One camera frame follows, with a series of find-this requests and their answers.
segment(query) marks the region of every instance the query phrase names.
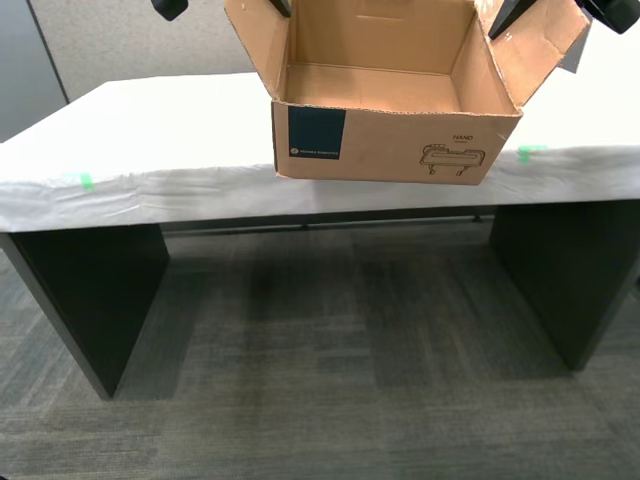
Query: gray wall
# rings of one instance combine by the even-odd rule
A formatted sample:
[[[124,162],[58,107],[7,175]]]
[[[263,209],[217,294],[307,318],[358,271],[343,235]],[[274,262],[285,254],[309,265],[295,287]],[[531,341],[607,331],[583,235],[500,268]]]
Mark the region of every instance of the gray wall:
[[[26,0],[0,0],[0,142],[65,103]]]
[[[171,23],[151,0],[32,4],[71,100],[110,80],[253,70],[223,0],[191,0]]]

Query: floor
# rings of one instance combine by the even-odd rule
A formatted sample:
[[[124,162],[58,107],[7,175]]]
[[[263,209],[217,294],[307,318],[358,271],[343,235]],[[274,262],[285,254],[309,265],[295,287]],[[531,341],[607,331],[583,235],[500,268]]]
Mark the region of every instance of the floor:
[[[571,374],[489,228],[170,238],[111,402],[0,254],[0,475],[640,478],[640,325]]]

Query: table leg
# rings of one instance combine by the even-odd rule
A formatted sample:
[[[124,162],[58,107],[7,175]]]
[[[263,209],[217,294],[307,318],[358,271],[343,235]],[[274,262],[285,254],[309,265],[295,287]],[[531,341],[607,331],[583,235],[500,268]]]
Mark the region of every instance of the table leg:
[[[640,275],[640,201],[500,207],[491,244],[580,370]]]
[[[157,225],[0,233],[0,247],[101,398],[111,398],[169,255]]]

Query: printed label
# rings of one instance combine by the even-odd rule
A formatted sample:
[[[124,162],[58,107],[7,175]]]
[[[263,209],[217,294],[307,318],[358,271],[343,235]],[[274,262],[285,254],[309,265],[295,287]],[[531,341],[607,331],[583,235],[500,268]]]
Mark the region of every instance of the printed label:
[[[338,160],[346,110],[289,107],[289,155]]]

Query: open cardboard box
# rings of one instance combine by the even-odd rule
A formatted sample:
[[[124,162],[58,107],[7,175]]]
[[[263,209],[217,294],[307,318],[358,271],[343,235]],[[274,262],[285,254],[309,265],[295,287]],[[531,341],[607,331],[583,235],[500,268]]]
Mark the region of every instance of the open cardboard box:
[[[477,185],[588,25],[538,0],[498,39],[503,0],[269,0],[225,9],[273,99],[282,176]]]

